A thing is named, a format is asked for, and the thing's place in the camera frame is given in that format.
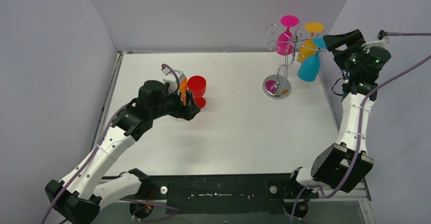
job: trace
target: screw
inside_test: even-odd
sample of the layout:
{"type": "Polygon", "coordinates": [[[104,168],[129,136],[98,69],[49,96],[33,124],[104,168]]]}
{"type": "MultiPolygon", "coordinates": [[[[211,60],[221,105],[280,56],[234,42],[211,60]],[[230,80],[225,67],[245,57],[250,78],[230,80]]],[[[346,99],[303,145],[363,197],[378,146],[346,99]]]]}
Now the screw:
{"type": "Polygon", "coordinates": [[[276,194],[276,193],[277,193],[277,187],[276,187],[276,186],[271,186],[271,187],[269,188],[269,192],[270,192],[271,194],[276,194]]]}
{"type": "Polygon", "coordinates": [[[167,192],[168,192],[168,188],[167,187],[163,186],[163,187],[160,188],[160,193],[161,194],[165,195],[167,192]]]}

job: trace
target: wall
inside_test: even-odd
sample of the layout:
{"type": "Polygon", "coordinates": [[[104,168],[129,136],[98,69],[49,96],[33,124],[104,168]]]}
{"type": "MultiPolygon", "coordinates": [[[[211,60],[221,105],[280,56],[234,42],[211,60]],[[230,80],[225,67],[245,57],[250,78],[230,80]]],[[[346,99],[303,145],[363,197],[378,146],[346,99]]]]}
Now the wall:
{"type": "Polygon", "coordinates": [[[330,30],[346,0],[91,0],[118,50],[267,51],[287,14],[330,30]]]}
{"type": "Polygon", "coordinates": [[[40,222],[45,185],[91,148],[115,59],[90,0],[0,0],[0,223],[40,222]]]}
{"type": "MultiPolygon", "coordinates": [[[[348,0],[330,33],[343,34],[358,28],[367,41],[372,41],[380,29],[431,32],[430,18],[429,0],[348,0]]],[[[428,56],[430,46],[431,37],[391,37],[388,50],[392,59],[377,82],[428,56]]],[[[330,88],[341,73],[331,54],[325,54],[322,63],[324,83],[340,123],[340,98],[330,88]]],[[[367,135],[368,154],[375,165],[366,178],[377,223],[429,222],[430,73],[431,63],[426,63],[378,92],[367,135]]]]}

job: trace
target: round metal base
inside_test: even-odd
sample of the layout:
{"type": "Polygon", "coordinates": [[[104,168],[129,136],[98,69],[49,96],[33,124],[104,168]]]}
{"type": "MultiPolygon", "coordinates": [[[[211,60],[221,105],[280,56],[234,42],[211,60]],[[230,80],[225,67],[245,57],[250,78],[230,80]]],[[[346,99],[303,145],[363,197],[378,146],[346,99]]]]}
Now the round metal base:
{"type": "Polygon", "coordinates": [[[272,99],[281,100],[286,98],[291,91],[289,80],[279,75],[279,84],[277,86],[277,75],[271,75],[263,80],[263,92],[272,99]]]}

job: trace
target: red cup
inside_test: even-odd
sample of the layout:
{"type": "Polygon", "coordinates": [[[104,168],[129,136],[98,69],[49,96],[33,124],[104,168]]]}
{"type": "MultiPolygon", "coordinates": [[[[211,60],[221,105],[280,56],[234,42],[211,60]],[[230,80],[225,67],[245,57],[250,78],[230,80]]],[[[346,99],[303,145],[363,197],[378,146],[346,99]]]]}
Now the red cup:
{"type": "Polygon", "coordinates": [[[192,92],[193,100],[199,108],[204,108],[206,105],[206,100],[202,97],[206,91],[206,80],[201,76],[193,76],[188,82],[187,86],[192,92]]]}

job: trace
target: tabletop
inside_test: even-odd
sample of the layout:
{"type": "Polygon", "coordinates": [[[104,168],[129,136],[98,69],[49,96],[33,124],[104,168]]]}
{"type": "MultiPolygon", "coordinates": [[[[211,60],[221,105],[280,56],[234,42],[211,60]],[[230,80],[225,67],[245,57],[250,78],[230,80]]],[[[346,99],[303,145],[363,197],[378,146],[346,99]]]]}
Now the tabletop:
{"type": "Polygon", "coordinates": [[[123,56],[108,118],[138,96],[146,80],[162,81],[161,64],[207,81],[206,106],[191,121],[164,116],[106,175],[133,168],[148,175],[288,173],[310,167],[337,137],[319,77],[304,82],[289,68],[290,95],[274,100],[263,80],[284,57],[272,52],[148,53],[123,56]]]}

